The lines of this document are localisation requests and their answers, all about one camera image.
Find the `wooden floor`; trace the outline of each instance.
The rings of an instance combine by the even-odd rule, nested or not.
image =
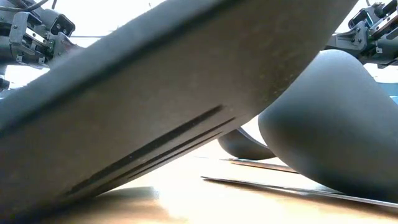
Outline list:
[[[398,210],[203,180],[201,175],[322,187],[298,174],[232,165],[219,161],[220,157],[228,155],[217,142],[211,142],[40,223],[398,223]]]

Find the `flat metal plate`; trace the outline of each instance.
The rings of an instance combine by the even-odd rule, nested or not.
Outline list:
[[[168,0],[0,101],[0,219],[100,194],[249,121],[354,0]]]

